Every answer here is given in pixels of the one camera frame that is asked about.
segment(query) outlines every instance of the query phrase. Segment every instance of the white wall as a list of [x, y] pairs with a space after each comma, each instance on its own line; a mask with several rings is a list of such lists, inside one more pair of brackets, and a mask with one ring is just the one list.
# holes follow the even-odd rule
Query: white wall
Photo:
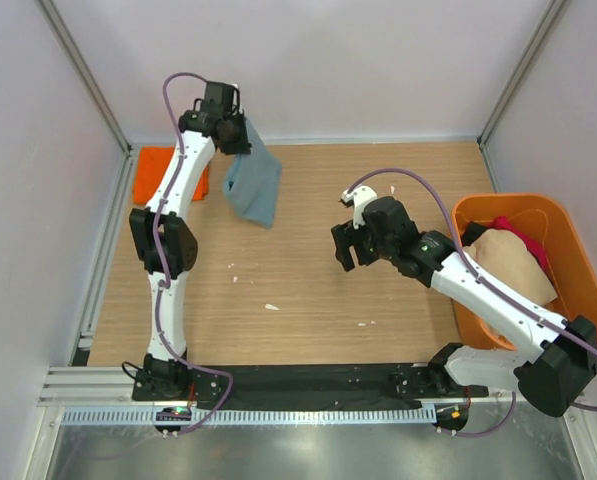
[[0, 0], [0, 479], [68, 361], [121, 158], [36, 4]]
[[475, 138], [548, 3], [56, 0], [130, 141], [169, 143], [181, 70], [239, 83], [266, 139]]
[[[597, 0], [571, 2], [489, 153], [502, 190], [565, 205], [597, 275]], [[588, 394], [597, 403], [597, 381]]]

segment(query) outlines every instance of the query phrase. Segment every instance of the pile of clothes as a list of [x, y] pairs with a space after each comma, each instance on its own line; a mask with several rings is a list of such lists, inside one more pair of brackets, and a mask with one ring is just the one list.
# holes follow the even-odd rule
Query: pile of clothes
[[461, 236], [464, 251], [482, 268], [523, 297], [546, 307], [558, 298], [549, 280], [547, 253], [507, 217], [489, 225], [471, 222]]

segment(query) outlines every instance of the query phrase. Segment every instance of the wooden table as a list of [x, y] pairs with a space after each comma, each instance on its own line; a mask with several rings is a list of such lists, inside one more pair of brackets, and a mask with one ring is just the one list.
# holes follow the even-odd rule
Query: wooden table
[[[427, 361], [458, 334], [450, 301], [387, 262], [345, 273], [330, 229], [351, 218], [340, 193], [380, 167], [415, 171], [448, 208], [492, 190], [475, 143], [274, 146], [283, 165], [272, 229], [235, 216], [221, 193], [230, 159], [212, 160], [209, 195], [190, 208], [200, 253], [185, 298], [189, 357], [211, 365]], [[447, 229], [414, 180], [367, 182], [394, 196], [421, 230]], [[127, 215], [131, 205], [127, 206]], [[272, 304], [279, 310], [268, 310]], [[142, 363], [151, 296], [128, 222], [122, 227], [89, 365]]]

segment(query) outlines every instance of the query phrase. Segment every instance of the blue cloth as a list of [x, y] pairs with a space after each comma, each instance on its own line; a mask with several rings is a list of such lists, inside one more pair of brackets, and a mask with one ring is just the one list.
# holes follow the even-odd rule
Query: blue cloth
[[276, 215], [282, 166], [246, 119], [249, 155], [238, 154], [227, 171], [222, 191], [238, 216], [271, 228]]

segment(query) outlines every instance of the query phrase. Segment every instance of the orange container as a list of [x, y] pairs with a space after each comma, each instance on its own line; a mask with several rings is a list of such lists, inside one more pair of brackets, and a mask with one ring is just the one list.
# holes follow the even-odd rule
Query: orange container
[[[489, 225], [499, 216], [542, 244], [549, 261], [548, 276], [558, 298], [545, 308], [569, 320], [583, 315], [597, 328], [597, 279], [567, 212], [556, 202], [531, 193], [471, 195], [453, 208], [462, 235], [469, 222]], [[453, 302], [463, 343], [474, 348], [515, 350], [471, 310]]]
[[[144, 147], [140, 150], [134, 180], [134, 203], [136, 205], [145, 205], [154, 196], [165, 176], [173, 154], [174, 147]], [[207, 193], [209, 193], [209, 166], [200, 176], [193, 201], [202, 200]]]

